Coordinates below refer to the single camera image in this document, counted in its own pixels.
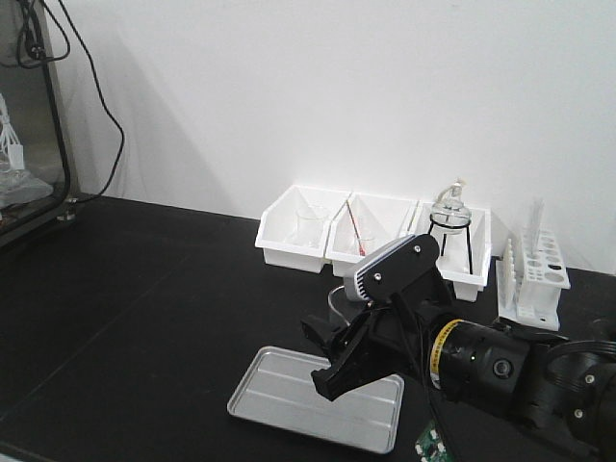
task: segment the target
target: black power cord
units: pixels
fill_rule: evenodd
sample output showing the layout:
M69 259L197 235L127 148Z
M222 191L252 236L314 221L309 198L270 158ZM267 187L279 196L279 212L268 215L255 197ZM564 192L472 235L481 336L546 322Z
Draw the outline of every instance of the black power cord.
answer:
M27 3L28 0L17 0L17 1L19 2L20 6L21 6L22 15L24 17L23 26L22 26L22 28L21 28L21 30L19 32L19 36L18 36L17 50L15 52L15 57L17 59L18 65L20 67L23 67L23 68L26 68L26 69L34 69L34 68L42 67L42 66L45 66L45 65L47 65L49 63L60 61L60 60L63 60L64 58L66 58L68 56L68 54L70 53L70 42L68 40L66 32L64 31L64 29L60 25L58 19L51 12L51 10L49 10L49 8L45 4L44 0L39 0L39 1L42 4L42 6L45 8L45 11L52 18L52 20L54 21L56 26L58 26L58 28L60 29L60 31L61 31L61 33L62 33L62 35L64 37L64 41L66 43L66 52L64 54L62 54L60 57L50 57L50 58L45 57L44 49L40 45L42 43L42 33L40 32L40 25L39 25L39 22L38 22L38 19L37 19L37 16L36 16L36 12L34 11L34 5L35 5L37 0L30 0L30 3ZM114 159L114 164L112 166L112 170L111 170L111 172L109 174L109 177L108 177L105 185L100 190L100 192L97 192L96 194L93 194L93 195L91 195L89 197L73 201L73 203L79 204L79 203L90 202L91 200L97 199L97 198L101 197L107 191L107 189L111 185L111 183L112 183L112 181L113 181L113 179L114 179L114 177L116 175L117 166L119 164L120 158L122 156L122 152L124 150L124 145L126 143L126 135L124 133L124 129L119 124L119 122L117 121L116 117L112 114L112 112L110 111L110 109L109 109L109 107L107 105L107 102L105 101L105 96L103 95L103 91L102 91L102 89L100 87L100 81L98 79L98 73L96 72L96 67L94 65L94 59L92 58L92 55L91 55L88 47L86 46L86 43L82 39L81 34L79 34L79 31L77 30L77 28L75 27L75 23L73 22L70 14L68 13L68 10L66 9L66 6L64 5L63 0L58 0L58 4L60 5L60 8L62 9L62 11L64 13L64 16L66 17L66 21L68 22L71 30L73 31L73 34L75 35L75 37L79 41L79 44L81 45L82 49L86 53L86 56L88 57L88 61L90 63L90 70L91 70L91 73L92 73L94 84L96 86L96 92L98 93L98 99L99 99L99 101L101 103L101 106L103 107L103 110L105 111L105 114L107 115L107 117L112 121L112 123L115 125L115 127L117 128L117 131L120 134L119 147L118 147L117 153L115 155L115 159ZM30 31L30 28L29 28L29 23L31 21L32 21L32 23L34 25L34 28L35 28L36 39L35 39L35 36L32 34L32 32ZM27 48L28 56L30 56L31 59L37 61L35 64L26 64L26 63L23 63L21 61L21 46L22 46L22 42L25 44L25 46Z
M103 107L105 114L110 119L110 121L114 123L115 127L117 128L117 131L120 134L119 148L117 149L117 154L115 154L114 164L112 166L112 170L109 174L109 178L107 179L107 182L105 183L103 188L96 194L91 195L90 197L86 197L85 199L79 199L75 201L78 204L83 204L85 202L90 202L91 200L101 197L111 185L112 180L114 179L114 176L116 175L117 165L119 164L119 160L122 156L122 151L124 150L124 144L126 143L126 135L124 133L124 129L119 124L119 122L117 121L117 119L114 117L112 112L109 110L109 107L107 106L107 102L105 101L105 96L103 96L103 90L100 88L100 82L98 80L98 74L96 73L96 67L94 66L94 59L92 58L92 54L90 53L88 47L84 43L84 40L79 34L79 31L75 27L75 24L72 18L70 17L70 14L68 14L68 11L66 10L66 6L64 5L63 0L58 0L58 4L60 5L60 8L62 8L64 16L66 17L66 20L68 21L68 24L70 25L70 28L72 29L73 34L75 34L75 37L79 40L79 44L81 45L82 49L86 53L86 56L88 57L88 62L90 63L90 70L92 72L94 84L96 85L96 92L98 93L98 99L100 100L100 104Z
M49 10L44 0L39 0L45 11L49 14L49 17L52 18L56 27L60 30L64 38L64 43L66 45L66 51L58 57L47 57L45 53L45 49L42 45L42 32L40 30L39 19L37 18L37 13L35 12L34 6L37 0L17 0L21 9L21 15L23 16L23 24L21 29L19 30L19 34L17 35L17 46L15 49L15 59L17 61L17 65L24 69L36 69L38 67L42 67L49 63L54 63L56 61L61 61L68 57L70 54L70 41L68 40L68 36L66 35L66 31L56 18L56 16ZM30 30L30 22L35 29L34 32ZM21 47L24 46L26 54L32 60L29 63L24 63L21 57Z

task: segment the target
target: test tube rack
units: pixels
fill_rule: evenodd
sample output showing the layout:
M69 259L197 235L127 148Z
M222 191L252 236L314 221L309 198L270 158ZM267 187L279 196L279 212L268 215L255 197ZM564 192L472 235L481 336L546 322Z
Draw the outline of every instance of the test tube rack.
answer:
M557 308L569 277L554 234L527 230L517 251L507 240L502 261L497 262L499 316L519 324L557 331Z

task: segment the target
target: robotic arm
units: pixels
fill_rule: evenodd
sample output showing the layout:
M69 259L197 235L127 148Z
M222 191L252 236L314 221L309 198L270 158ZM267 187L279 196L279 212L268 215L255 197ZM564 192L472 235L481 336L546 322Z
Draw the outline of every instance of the robotic arm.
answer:
M394 241L345 278L346 297L366 302L349 326L302 321L331 363L312 372L318 393L334 400L402 373L569 456L616 460L616 343L461 320L438 256L431 236Z

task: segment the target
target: metal tray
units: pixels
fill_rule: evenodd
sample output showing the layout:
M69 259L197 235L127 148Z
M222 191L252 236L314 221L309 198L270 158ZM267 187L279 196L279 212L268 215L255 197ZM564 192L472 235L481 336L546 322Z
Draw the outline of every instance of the metal tray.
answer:
M390 375L334 402L310 376L329 367L319 356L276 346L259 350L227 403L229 414L323 440L385 454L394 448L404 380Z

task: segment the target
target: black cable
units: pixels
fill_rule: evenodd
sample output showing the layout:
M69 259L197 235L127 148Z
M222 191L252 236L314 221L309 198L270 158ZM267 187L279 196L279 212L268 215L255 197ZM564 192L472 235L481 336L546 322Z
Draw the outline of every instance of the black cable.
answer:
M105 193L105 191L109 188L109 186L111 185L112 180L114 179L114 176L116 175L117 165L119 164L119 160L120 160L120 158L122 156L122 151L124 150L124 144L126 143L126 135L124 134L124 129L119 124L119 122L116 120L116 118L114 117L112 112L109 110L109 107L107 106L107 102L105 101L105 97L103 96L103 91L100 88L100 82L98 80L98 74L96 73L96 67L94 66L94 59L92 58L92 55L91 55L88 47L84 43L84 40L82 39L81 35L79 34L79 31L77 31L77 28L75 27L75 24L73 23L73 20L70 17L70 14L68 14L68 11L66 10L66 7L64 6L63 0L58 0L58 3L60 4L60 8L62 8L62 11L64 13L64 16L66 17L66 20L68 21L68 24L70 25L70 28L72 29L73 33L75 34L75 37L79 40L79 44L81 45L82 49L86 53L86 56L88 57L88 61L90 62L90 70L91 70L91 73L92 73L92 77L94 79L94 84L96 85L96 92L98 93L98 99L100 100L101 106L103 107L103 110L105 111L105 114L107 114L107 117L114 123L115 127L117 128L117 131L120 134L119 148L117 150L117 154L115 155L114 165L112 166L111 173L109 174L109 178L107 179L107 182L105 183L105 186L103 186L103 188L102 188L102 190L100 192L98 192L98 193L96 193L94 195L91 195L90 197L86 197L85 199L79 199L79 200L75 201L76 203L83 204L85 202L90 202L91 200L94 200L94 199L97 199L97 198L101 197Z
M417 360L415 359L415 355L413 354L413 350L408 343L408 338L406 337L404 325L402 324L402 317L398 308L400 305L405 306L405 303L403 302L401 296L396 295L395 297L398 299L397 302L394 303L394 306L396 307L395 312L398 317L398 328L400 331L400 337L402 338L402 344L404 346L404 349L406 350L406 355L410 358L412 366L416 369L420 376L423 392L425 393L425 400L427 401L427 405L430 410L430 414L432 415L432 419L434 420L434 424L439 433L441 434L443 441L445 442L445 447L446 449L448 449L453 460L455 460L456 462L463 462L463 459L460 456L460 452L457 450L455 444L453 443L453 439L451 438L449 431L444 424L441 412L439 411L434 400L432 399L430 388L426 383L427 367L429 367L429 360L427 360L427 358L424 356L424 332L422 330L420 317L414 311L408 310L415 321L415 328L417 329L417 334L420 342L420 364L418 364Z
M37 18L37 13L34 10L34 6L37 0L31 0L30 3L27 4L27 8L25 4L27 0L17 0L17 1L19 2L19 6L21 7L21 14L23 16L23 24L21 26L21 29L19 30L19 34L17 35L17 47L15 49L15 59L17 61L17 65L24 69L36 69L38 67L42 67L44 65L54 63L56 61L61 61L65 59L66 57L68 57L68 55L70 54L70 40L68 40L68 35L66 34L66 31L64 30L64 28L62 27L62 25L60 24L56 16L51 12L51 10L49 10L44 0L39 0L39 1L44 7L45 11L49 14L49 16L52 18L52 20L56 24L56 27L58 27L58 29L60 30L60 33L62 34L64 38L64 43L66 45L66 51L61 56L58 56L58 57L53 57L53 56L46 57L45 50L41 46L41 44L43 43L43 37L42 37L42 32L40 30L39 19ZM34 36L32 34L32 31L30 31L30 28L29 28L29 23L31 20L32 20L32 24L35 29ZM37 58L34 64L24 63L21 59L22 43L25 44L26 46L28 46L28 43L30 43L32 46L33 44L37 43L37 41L39 42L38 46L40 46L40 49L38 50L38 52L41 54L41 58L40 59Z

